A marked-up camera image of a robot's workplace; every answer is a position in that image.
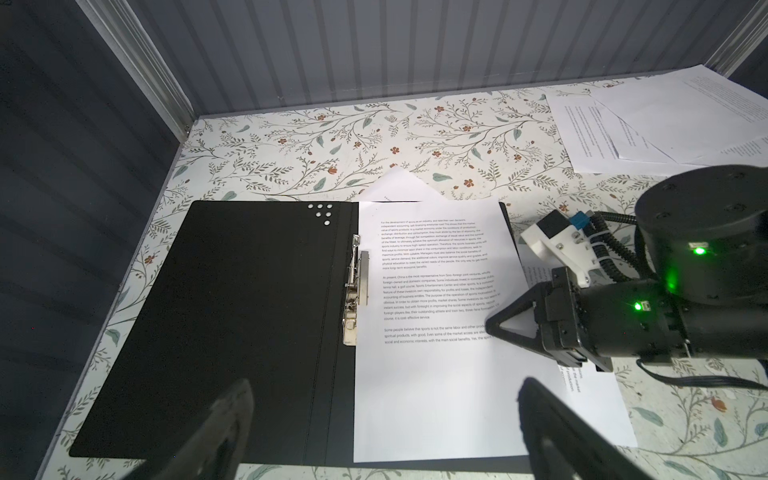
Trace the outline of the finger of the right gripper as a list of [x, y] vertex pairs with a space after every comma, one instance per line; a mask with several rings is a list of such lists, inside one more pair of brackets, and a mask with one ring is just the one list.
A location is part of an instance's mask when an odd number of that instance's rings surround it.
[[553, 360], [544, 348], [540, 320], [546, 319], [545, 299], [551, 287], [539, 282], [485, 320], [485, 331], [493, 338]]

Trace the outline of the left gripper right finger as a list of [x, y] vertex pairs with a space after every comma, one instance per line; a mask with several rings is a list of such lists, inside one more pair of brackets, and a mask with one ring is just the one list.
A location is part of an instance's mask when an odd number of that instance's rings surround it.
[[651, 478], [532, 377], [519, 390], [518, 411], [536, 479]]

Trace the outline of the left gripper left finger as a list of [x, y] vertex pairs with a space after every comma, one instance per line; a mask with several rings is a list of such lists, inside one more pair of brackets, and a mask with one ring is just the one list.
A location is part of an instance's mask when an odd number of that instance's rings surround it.
[[235, 381], [126, 477], [233, 479], [247, 446], [253, 409], [249, 381]]

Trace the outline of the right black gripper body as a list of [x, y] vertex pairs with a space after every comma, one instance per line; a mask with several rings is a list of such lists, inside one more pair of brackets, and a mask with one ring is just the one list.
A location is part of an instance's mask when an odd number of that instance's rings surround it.
[[565, 268], [536, 285], [537, 338], [566, 367], [611, 372], [614, 358], [666, 365], [690, 354], [680, 302], [654, 280], [581, 288]]

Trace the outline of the printed paper sheet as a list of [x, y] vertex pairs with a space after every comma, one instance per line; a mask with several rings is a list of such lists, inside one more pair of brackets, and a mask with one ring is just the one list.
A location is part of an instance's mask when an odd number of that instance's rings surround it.
[[445, 197], [415, 174], [395, 166], [355, 197], [368, 202], [442, 201]]
[[[552, 269], [562, 266], [556, 259], [540, 259], [522, 240], [517, 247], [523, 271], [531, 287], [551, 281]], [[615, 375], [599, 372], [589, 362], [578, 368], [557, 366], [567, 390], [563, 398], [569, 407], [612, 444], [637, 447], [629, 412]]]

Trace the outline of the teal black clip folder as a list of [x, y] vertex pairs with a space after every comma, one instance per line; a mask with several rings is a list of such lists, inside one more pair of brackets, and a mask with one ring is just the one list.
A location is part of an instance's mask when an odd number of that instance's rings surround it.
[[352, 202], [194, 202], [70, 455], [145, 459], [245, 379], [245, 462], [353, 467], [358, 231]]

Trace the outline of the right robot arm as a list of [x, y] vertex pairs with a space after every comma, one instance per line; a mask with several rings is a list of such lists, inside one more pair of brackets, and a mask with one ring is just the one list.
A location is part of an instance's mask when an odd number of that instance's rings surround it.
[[553, 211], [522, 241], [555, 267], [486, 320], [567, 367], [767, 356], [767, 171], [725, 165], [651, 187], [631, 215]]

